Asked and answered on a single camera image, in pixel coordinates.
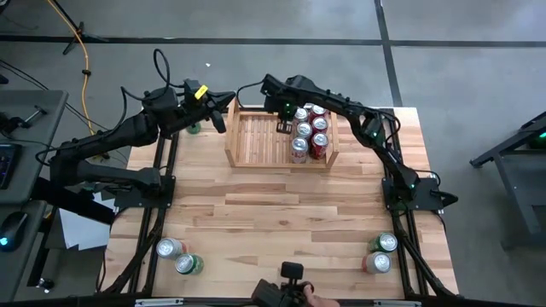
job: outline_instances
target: keyboard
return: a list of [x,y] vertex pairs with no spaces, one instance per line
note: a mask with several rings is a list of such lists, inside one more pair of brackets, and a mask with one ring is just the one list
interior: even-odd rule
[[0,143],[0,189],[6,189],[20,156],[21,145]]

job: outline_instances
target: yellow tag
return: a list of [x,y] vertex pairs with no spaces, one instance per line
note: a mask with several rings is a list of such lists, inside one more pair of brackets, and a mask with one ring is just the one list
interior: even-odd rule
[[208,88],[206,87],[206,85],[202,85],[195,93],[195,99],[201,99],[201,97],[206,93],[207,90]]

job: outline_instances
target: wooden table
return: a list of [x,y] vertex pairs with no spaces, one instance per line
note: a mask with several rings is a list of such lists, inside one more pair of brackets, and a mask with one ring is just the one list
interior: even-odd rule
[[[404,163],[428,170],[415,108],[395,108],[402,123],[399,139]],[[403,298],[397,253],[384,275],[362,272],[368,241],[392,232],[380,180],[383,165],[361,146],[347,121],[339,120],[340,154],[328,171],[232,169],[224,152],[225,135],[210,122],[200,134],[180,134],[177,186],[167,212],[165,237],[189,244],[205,268],[200,275],[179,275],[171,260],[159,259],[154,296],[248,298],[260,278],[281,282],[283,261],[302,263],[304,279],[329,298]],[[155,146],[133,148],[129,168],[151,166]],[[107,246],[108,287],[132,258],[142,209],[123,213],[112,227]],[[430,212],[417,211],[421,253],[452,292],[456,280],[444,229]],[[412,286],[415,266],[408,254]],[[144,262],[141,286],[148,261]]]

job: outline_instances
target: concrete floor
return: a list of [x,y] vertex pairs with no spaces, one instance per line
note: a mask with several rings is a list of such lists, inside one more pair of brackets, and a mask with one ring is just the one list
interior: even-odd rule
[[[344,38],[379,39],[373,0],[74,0],[63,1],[75,20],[105,36],[180,38]],[[546,40],[546,3],[540,0],[384,0],[390,39]],[[5,11],[21,29],[0,16],[0,32],[68,35],[45,1],[14,1]],[[169,57],[173,78],[198,78],[212,90],[233,90],[261,79],[296,73],[370,106],[392,106],[381,46],[87,44],[93,75],[90,116],[113,126],[121,112],[120,85],[139,93],[161,86],[152,51]],[[0,58],[67,90],[81,109],[84,59],[77,47],[67,56],[63,43],[0,43]],[[468,161],[511,135],[544,111],[546,49],[392,48],[405,107],[417,107],[432,168],[442,189],[460,200],[446,210],[447,237],[460,293],[469,298],[546,304],[544,252],[505,252],[499,240],[520,230],[493,165],[473,169]],[[12,76],[3,89],[32,89]],[[260,104],[256,92],[241,97]],[[128,115],[140,110],[130,101]],[[86,136],[70,113],[55,144]],[[113,165],[122,166],[117,161]],[[102,251],[58,252],[47,274],[57,288],[47,296],[21,288],[18,299],[93,293]],[[81,264],[86,263],[86,272]]]

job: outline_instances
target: wooden crate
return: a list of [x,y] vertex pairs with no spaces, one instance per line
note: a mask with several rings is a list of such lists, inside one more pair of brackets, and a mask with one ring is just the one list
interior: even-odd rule
[[240,110],[234,99],[229,105],[225,153],[231,167],[329,169],[340,152],[338,119],[327,116],[330,144],[323,159],[309,158],[306,163],[291,160],[292,137],[276,132],[277,115]]

